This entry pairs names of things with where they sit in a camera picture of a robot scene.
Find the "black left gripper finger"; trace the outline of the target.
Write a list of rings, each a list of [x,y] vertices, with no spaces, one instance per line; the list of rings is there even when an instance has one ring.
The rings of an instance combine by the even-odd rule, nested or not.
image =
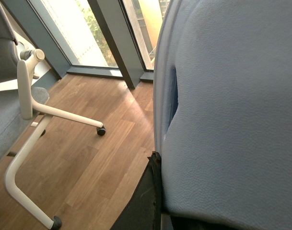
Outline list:
[[[162,211],[161,156],[152,152],[148,164],[126,207],[112,230],[159,230]]]

